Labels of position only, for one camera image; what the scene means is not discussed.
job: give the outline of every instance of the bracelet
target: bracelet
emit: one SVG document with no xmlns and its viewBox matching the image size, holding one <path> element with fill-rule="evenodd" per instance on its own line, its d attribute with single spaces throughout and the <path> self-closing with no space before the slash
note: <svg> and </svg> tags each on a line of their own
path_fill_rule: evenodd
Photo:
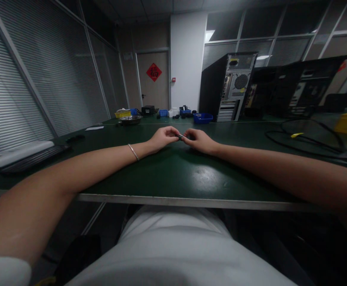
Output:
<svg viewBox="0 0 347 286">
<path fill-rule="evenodd" d="M 130 147 L 131 151 L 134 153 L 135 157 L 136 157 L 137 160 L 139 161 L 138 155 L 135 153 L 134 149 L 131 147 L 130 144 L 128 144 L 128 146 Z"/>
</svg>

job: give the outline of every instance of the white sleeve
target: white sleeve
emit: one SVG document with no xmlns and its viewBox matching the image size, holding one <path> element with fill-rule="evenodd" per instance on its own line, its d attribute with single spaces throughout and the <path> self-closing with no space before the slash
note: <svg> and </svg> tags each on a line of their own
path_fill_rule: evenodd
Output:
<svg viewBox="0 0 347 286">
<path fill-rule="evenodd" d="M 0 286 L 28 286 L 31 266 L 18 258 L 0 257 Z"/>
</svg>

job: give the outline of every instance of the ceiling light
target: ceiling light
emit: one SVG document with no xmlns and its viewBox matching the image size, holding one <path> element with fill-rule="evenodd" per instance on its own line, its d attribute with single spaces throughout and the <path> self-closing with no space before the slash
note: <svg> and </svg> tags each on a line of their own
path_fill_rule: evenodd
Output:
<svg viewBox="0 0 347 286">
<path fill-rule="evenodd" d="M 212 38 L 212 35 L 214 33 L 215 30 L 209 30 L 209 31 L 205 31 L 205 42 L 209 42 L 210 38 Z"/>
<path fill-rule="evenodd" d="M 257 60 L 264 60 L 264 59 L 266 59 L 268 57 L 269 57 L 268 55 L 267 56 L 259 56 L 259 57 L 257 57 Z"/>
</svg>

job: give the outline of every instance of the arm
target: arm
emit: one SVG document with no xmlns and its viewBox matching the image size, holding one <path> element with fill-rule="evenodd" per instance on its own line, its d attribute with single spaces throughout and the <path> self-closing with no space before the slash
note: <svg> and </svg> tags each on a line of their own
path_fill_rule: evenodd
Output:
<svg viewBox="0 0 347 286">
<path fill-rule="evenodd" d="M 265 179 L 312 203 L 347 213 L 347 168 L 306 157 L 222 145 L 201 130 L 189 129 L 184 143 Z"/>
<path fill-rule="evenodd" d="M 158 152 L 179 134 L 160 128 L 147 142 L 132 145 L 139 159 Z M 128 145 L 88 152 L 27 177 L 0 197 L 0 256 L 33 265 L 77 193 L 136 162 Z"/>
</svg>

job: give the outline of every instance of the hand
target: hand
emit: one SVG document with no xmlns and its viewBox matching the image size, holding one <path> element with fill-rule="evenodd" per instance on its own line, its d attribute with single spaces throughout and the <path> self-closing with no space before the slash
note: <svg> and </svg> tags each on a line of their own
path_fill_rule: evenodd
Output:
<svg viewBox="0 0 347 286">
<path fill-rule="evenodd" d="M 213 141 L 204 131 L 196 129 L 188 129 L 184 133 L 185 137 L 193 137 L 194 140 L 188 138 L 182 138 L 181 140 L 191 146 L 197 151 L 203 152 L 208 155 L 215 155 L 220 148 L 221 144 Z"/>
<path fill-rule="evenodd" d="M 176 137 L 176 134 L 180 134 L 180 132 L 172 126 L 159 128 L 154 136 L 152 136 L 151 139 L 147 141 L 147 143 L 152 148 L 152 153 L 158 152 L 161 148 L 172 142 L 179 141 L 179 138 Z"/>
</svg>

